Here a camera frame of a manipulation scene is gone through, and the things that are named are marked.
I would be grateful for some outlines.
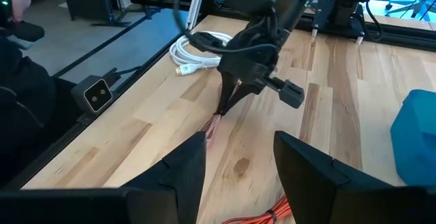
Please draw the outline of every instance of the red wire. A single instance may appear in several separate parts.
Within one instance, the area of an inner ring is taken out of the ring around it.
[[[200,131],[206,132],[206,145],[209,147],[213,143],[213,139],[215,137],[215,132],[218,129],[219,122],[221,121],[221,115],[216,114],[213,115],[206,124],[200,129]]]
[[[280,198],[280,200],[270,209],[275,213],[277,220],[290,217],[292,215],[291,208],[287,202],[286,196]],[[258,217],[241,217],[234,218],[228,221],[224,221],[223,224],[274,224],[273,216],[266,212]]]
[[[222,115],[214,114],[209,121],[207,121],[200,131],[206,132],[206,145],[209,147],[214,140],[215,132],[218,129],[219,122],[221,121]],[[270,209],[272,213],[275,214],[277,220],[281,220],[285,217],[292,215],[291,208],[287,202],[286,196],[280,198],[280,200]],[[274,224],[275,220],[271,213],[266,212],[258,217],[241,217],[234,218],[228,221],[224,221],[223,224]]]

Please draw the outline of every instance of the wire bundle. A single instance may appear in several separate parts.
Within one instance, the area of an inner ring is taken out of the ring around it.
[[[208,31],[207,33],[220,39],[224,46],[232,39],[231,36],[224,33],[212,31]],[[171,59],[179,66],[176,69],[178,75],[192,74],[198,69],[214,68],[218,66],[221,57],[198,57],[185,50],[185,46],[187,45],[189,45],[189,40],[186,36],[182,36],[170,47]]]
[[[291,208],[286,196],[280,200],[264,214],[258,217],[240,217],[224,221],[223,224],[275,224],[278,220],[292,215]]]
[[[206,145],[209,147],[213,143],[215,137],[215,132],[218,129],[218,124],[221,121],[222,115],[214,114],[209,121],[207,121],[200,131],[206,132]]]

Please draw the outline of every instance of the wooden tabletop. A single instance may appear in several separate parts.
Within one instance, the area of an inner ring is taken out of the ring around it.
[[[208,16],[197,30],[234,35],[245,24]],[[167,54],[25,188],[118,187],[195,133],[216,108],[220,75],[202,70],[178,77],[175,68]],[[324,35],[312,42],[310,33],[294,31],[278,68],[279,77],[305,88],[305,102],[295,110],[265,89],[230,110],[207,151],[198,223],[260,214],[278,200],[276,130],[403,184],[389,129],[410,90],[435,89],[434,53]]]

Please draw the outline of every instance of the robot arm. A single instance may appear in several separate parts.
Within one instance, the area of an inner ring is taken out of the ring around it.
[[[222,55],[218,71],[223,88],[217,114],[226,114],[250,93],[260,94],[265,86],[279,93],[280,100],[298,108],[304,91],[289,80],[273,76],[279,51],[311,0],[224,0],[228,7],[250,17],[248,25],[227,46],[207,33],[191,34],[174,4],[174,19],[191,45],[201,51]]]

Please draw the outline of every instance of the cable connector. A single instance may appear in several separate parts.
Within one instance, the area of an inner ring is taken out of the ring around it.
[[[222,40],[207,32],[196,32],[192,37],[193,41],[189,41],[189,43],[201,52],[207,51],[204,46],[212,46],[215,48],[225,47]]]
[[[176,74],[179,76],[184,76],[184,75],[192,74],[193,72],[201,68],[202,66],[198,64],[184,64],[176,68]]]

